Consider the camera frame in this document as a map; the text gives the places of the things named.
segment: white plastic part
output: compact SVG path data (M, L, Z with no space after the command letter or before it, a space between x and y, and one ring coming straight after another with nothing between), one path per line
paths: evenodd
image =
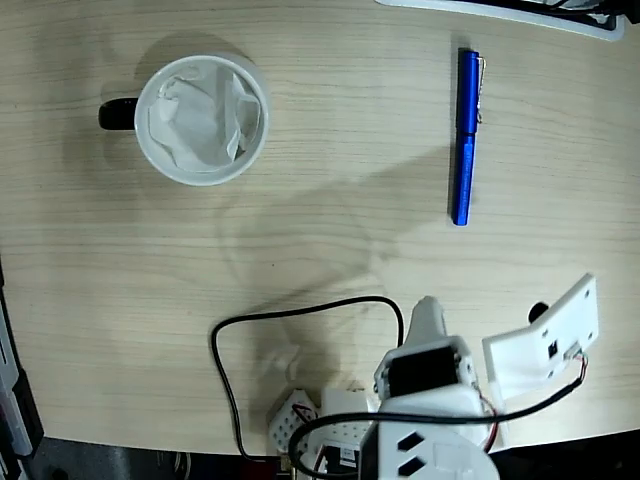
M286 453L291 434L296 428L302 425L300 416L293 409L294 405L304 406L304 408L298 409L298 411L308 412L309 420L318 416L318 409L307 393L304 390L294 390L269 424L269 440L280 453ZM301 446L302 451L306 451L309 448L307 441L301 442Z
M495 406L549 384L596 338L596 279L587 274L528 327L482 341Z
M455 384L428 390L426 392L403 395L386 400L381 412L414 413L416 415L480 417L484 411L478 391L470 386ZM491 425L451 425L450 430L467 438L474 445L484 447Z
M404 344L401 347L389 350L374 374L380 400L384 401L389 397L389 386L385 371L388 370L394 359L447 346L453 347L459 357L457 375L460 383L469 386L477 385L478 378L469 347L462 337L447 336L444 312L440 303L434 297L424 297L413 308L411 326Z
M375 412L377 402L364 391L322 390L322 416L348 412ZM360 450L360 442L370 422L340 423L320 430L321 445Z
M558 30L579 33L589 37L600 38L602 40L616 41L624 35L624 19L616 18L616 28L612 31L602 28L585 25L565 18L550 17L535 13L522 12L510 8L493 7L491 5L481 5L469 1L458 0L376 0L383 5L395 7L424 8L430 10L440 10L445 12L469 13L472 15L482 15L485 17L502 18L516 22L530 23L544 27L551 27Z
M378 429L377 436L372 435L375 428ZM382 422L372 427L363 449L363 461L378 461L379 480L500 478L491 458L450 428Z
M390 397L387 371L397 358L438 350L445 347L455 352L458 382L439 388ZM415 375L428 374L416 371ZM478 392L478 379L469 347L462 337L447 336L444 312L434 297L425 297L414 307L407 339L399 348L387 352L375 373L381 411L427 415L485 415ZM484 446L490 425L455 425L450 429L478 446Z

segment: pen cap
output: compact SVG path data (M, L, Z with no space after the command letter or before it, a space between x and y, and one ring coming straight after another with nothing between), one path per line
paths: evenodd
M464 133L476 133L480 95L478 52L464 50L460 54L458 75L458 128Z

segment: black cable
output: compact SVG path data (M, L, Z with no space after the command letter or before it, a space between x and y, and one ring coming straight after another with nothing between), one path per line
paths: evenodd
M557 8L562 7L566 3L569 3L569 0L560 0L559 2L556 2L553 5L549 5L549 8L555 10Z
M254 322L257 320L272 320L276 318L287 318L287 317L297 317L300 315L308 315L310 313L318 313L323 312L325 310L331 310L333 308L344 307L347 305L355 305L358 303L384 303L391 307L393 313L396 315L396 320L398 321L398 347L402 346L404 341L404 319L402 318L402 311L400 307L391 300L390 298L383 297L380 295L367 295L364 297L354 297L354 298L346 298L344 300L338 300L336 302L325 303L322 305L316 305L313 307L306 308L296 308L293 310L284 310L281 312L266 312L266 313L253 313L248 315L240 315L237 317L232 317L227 320L220 322L215 326L213 331L211 332L211 353L213 354L213 361L216 364L216 368L218 369L218 373L220 374L220 379L222 380L222 384L224 386L224 391L227 394L227 400L229 401L229 408L231 408L231 419L233 421L233 432L236 438L236 445L238 447L238 451L240 455L245 460L249 460L252 462L263 462L264 460L260 457L253 457L247 453L244 449L244 444L242 442L242 429L240 426L240 413L238 411L238 404L236 403L236 398L233 395L233 390L231 389L231 384L229 383L229 377L222 365L222 359L220 358L220 351L218 349L218 334L224 327L228 327L229 325L233 325L241 322Z
M336 425L347 422L400 422L400 423L426 423L431 425L487 425L493 423L508 422L516 420L518 418L526 417L534 413L543 410L554 403L562 400L564 397L573 392L576 388L582 385L584 374L581 373L580 377L574 380L569 385L561 388L556 393L551 395L546 400L525 408L516 412L487 415L483 417L445 417L445 416L432 416L432 415L412 415L404 413L391 413L391 412L355 412L355 413L339 413L336 415L327 415L326 417L320 417L315 420L311 420L309 423L305 423L298 427L297 430L291 435L289 440L288 454L291 460L291 465L298 471L315 477L317 480L351 480L358 478L358 474L353 473L322 473L314 472L308 468L301 460L301 452L298 450L298 444L308 434L322 427Z

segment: rectangular hole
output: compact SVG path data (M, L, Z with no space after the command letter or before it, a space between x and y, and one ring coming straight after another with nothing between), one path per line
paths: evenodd
M558 353L558 341L557 340L555 342L553 342L551 345L549 345L548 351L549 351L549 359L552 359L553 357L556 356L556 354Z

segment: white paper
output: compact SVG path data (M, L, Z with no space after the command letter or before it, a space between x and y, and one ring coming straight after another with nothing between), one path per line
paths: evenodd
M149 132L188 172L230 165L255 140L260 102L232 70L189 67L149 107Z

